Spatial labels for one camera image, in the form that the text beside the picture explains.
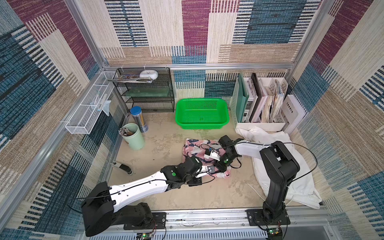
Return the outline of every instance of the white towel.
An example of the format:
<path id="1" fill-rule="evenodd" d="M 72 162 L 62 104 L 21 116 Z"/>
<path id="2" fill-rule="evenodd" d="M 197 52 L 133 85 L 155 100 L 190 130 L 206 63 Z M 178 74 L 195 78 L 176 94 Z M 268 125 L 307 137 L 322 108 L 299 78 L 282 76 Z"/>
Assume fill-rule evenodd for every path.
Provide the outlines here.
<path id="1" fill-rule="evenodd" d="M 243 136 L 245 140 L 257 143 L 270 144 L 275 141 L 291 142 L 289 135 L 285 132 L 268 134 L 259 127 L 253 127 L 249 130 L 236 128 L 236 133 Z M 301 177 L 302 175 L 309 172 L 310 169 L 308 167 L 308 164 L 305 162 L 302 155 L 294 148 L 293 144 L 285 144 L 285 146 L 300 166 L 300 171 L 296 174 L 296 178 Z M 252 159 L 253 170 L 256 179 L 262 187 L 264 194 L 267 196 L 269 191 L 270 178 L 266 173 L 264 163 L 261 159 L 255 157 L 253 157 Z M 286 204 L 288 203 L 287 199 L 292 199 L 295 202 L 299 202 L 314 209 L 320 208 L 319 203 L 322 200 L 319 195 L 319 192 L 314 187 L 312 173 L 300 178 L 297 181 L 292 182 L 292 184 L 289 186 L 288 193 L 286 196 Z"/>

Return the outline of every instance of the white box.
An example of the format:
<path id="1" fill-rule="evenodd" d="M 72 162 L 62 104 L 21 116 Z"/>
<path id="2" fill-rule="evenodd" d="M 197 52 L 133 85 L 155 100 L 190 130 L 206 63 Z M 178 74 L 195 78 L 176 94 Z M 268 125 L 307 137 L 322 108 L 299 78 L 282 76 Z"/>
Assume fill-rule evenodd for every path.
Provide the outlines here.
<path id="1" fill-rule="evenodd" d="M 305 116 L 305 111 L 295 96 L 287 95 L 281 107 L 281 114 L 286 122 L 283 131 L 290 134 Z"/>
<path id="2" fill-rule="evenodd" d="M 272 92 L 274 92 L 273 91 L 274 88 L 273 88 L 272 83 L 274 82 L 275 79 L 277 79 L 281 85 L 281 88 L 282 88 L 284 94 L 286 93 L 288 84 L 287 84 L 285 78 L 259 78 L 259 79 L 262 81 L 263 86 L 269 88 Z M 233 95 L 232 95 L 231 102 L 230 102 L 231 116 L 232 116 L 234 128 L 239 127 L 239 128 L 245 129 L 245 130 L 249 130 L 255 126 L 255 127 L 262 128 L 264 131 L 271 131 L 271 132 L 281 131 L 281 129 L 285 125 L 285 121 L 284 121 L 281 114 L 276 116 L 275 120 L 277 122 L 272 122 L 272 123 L 260 122 L 260 119 L 258 119 L 258 122 L 237 122 L 236 112 L 232 111 L 232 109 L 236 109 L 236 100 L 237 100 L 238 88 L 239 88 L 238 82 L 236 81 L 235 89 L 233 91 Z"/>

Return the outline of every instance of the white cable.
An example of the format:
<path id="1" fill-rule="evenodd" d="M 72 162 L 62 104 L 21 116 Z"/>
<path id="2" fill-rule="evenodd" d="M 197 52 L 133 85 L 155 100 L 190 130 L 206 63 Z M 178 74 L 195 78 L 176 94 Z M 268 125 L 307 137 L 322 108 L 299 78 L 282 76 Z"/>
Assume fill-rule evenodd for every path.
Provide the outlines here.
<path id="1" fill-rule="evenodd" d="M 257 195 L 263 200 L 263 201 L 265 201 L 265 199 L 264 198 L 262 198 L 261 196 L 260 196 L 260 194 L 251 186 L 251 184 L 249 184 L 249 183 L 247 183 L 247 181 L 246 180 L 244 180 L 244 182 L 246 183 L 246 184 L 248 184 L 256 193 L 257 193 Z"/>
<path id="2" fill-rule="evenodd" d="M 288 203 L 288 204 L 290 204 L 290 203 L 292 202 L 292 200 L 293 200 L 293 196 L 292 196 L 292 199 L 289 201 L 289 203 Z M 288 205 L 288 204 L 286 204 L 286 205 Z"/>

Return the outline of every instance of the light green container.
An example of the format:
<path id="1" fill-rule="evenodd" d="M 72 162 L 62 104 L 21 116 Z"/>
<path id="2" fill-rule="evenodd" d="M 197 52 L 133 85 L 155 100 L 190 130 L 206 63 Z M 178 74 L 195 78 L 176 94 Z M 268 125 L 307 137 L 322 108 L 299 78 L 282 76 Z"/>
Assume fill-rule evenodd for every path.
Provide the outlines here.
<path id="1" fill-rule="evenodd" d="M 128 128 L 131 132 L 134 132 L 131 136 L 122 136 L 133 150 L 139 150 L 144 147 L 145 141 L 143 135 L 140 132 L 139 126 L 136 123 L 128 123 L 122 127 Z"/>

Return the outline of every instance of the metal bracket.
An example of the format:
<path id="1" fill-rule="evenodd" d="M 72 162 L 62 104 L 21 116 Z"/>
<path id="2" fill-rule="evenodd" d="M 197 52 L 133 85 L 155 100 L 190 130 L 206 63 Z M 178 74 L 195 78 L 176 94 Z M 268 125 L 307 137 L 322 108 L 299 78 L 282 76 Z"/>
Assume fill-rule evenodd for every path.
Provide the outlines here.
<path id="1" fill-rule="evenodd" d="M 289 225 L 291 221 L 289 220 L 286 210 L 272 223 L 267 223 L 264 221 L 263 210 L 262 209 L 248 209 L 247 211 L 248 222 L 250 226 L 267 226 L 267 225 Z"/>
<path id="2" fill-rule="evenodd" d="M 141 229 L 153 229 L 156 224 L 156 229 L 164 229 L 166 220 L 167 220 L 167 213 L 166 212 L 153 212 L 153 220 L 150 225 L 145 226 L 134 226 L 131 224 L 124 224 L 124 230 L 141 230 Z"/>

